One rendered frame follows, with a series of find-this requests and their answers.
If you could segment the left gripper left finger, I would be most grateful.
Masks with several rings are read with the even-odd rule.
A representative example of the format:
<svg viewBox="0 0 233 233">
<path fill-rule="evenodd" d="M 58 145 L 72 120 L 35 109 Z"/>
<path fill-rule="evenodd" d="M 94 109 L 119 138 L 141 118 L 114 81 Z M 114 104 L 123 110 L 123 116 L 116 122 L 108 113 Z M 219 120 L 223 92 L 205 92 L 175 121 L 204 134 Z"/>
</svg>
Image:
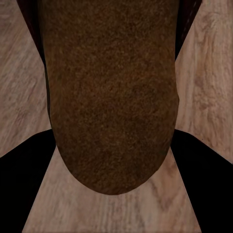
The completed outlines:
<svg viewBox="0 0 233 233">
<path fill-rule="evenodd" d="M 56 147 L 52 130 L 0 158 L 0 233 L 21 233 Z"/>
</svg>

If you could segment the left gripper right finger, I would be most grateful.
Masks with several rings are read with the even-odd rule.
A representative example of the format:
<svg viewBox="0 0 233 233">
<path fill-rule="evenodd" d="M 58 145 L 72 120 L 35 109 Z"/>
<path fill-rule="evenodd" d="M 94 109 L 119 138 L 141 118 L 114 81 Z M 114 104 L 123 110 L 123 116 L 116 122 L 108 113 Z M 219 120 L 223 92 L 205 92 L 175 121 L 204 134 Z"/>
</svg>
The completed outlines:
<svg viewBox="0 0 233 233">
<path fill-rule="evenodd" d="M 170 147 L 202 233 L 233 233 L 233 165 L 177 129 Z"/>
</svg>

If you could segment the sandal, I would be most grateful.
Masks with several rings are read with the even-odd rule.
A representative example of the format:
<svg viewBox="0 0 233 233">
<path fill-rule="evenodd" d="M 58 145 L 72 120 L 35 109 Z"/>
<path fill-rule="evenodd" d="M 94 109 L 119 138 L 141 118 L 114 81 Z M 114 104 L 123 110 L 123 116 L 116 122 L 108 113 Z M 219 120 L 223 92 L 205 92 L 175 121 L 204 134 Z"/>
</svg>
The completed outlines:
<svg viewBox="0 0 233 233">
<path fill-rule="evenodd" d="M 59 153 L 80 183 L 127 193 L 161 166 L 175 62 L 203 0 L 17 0 L 45 67 Z"/>
</svg>

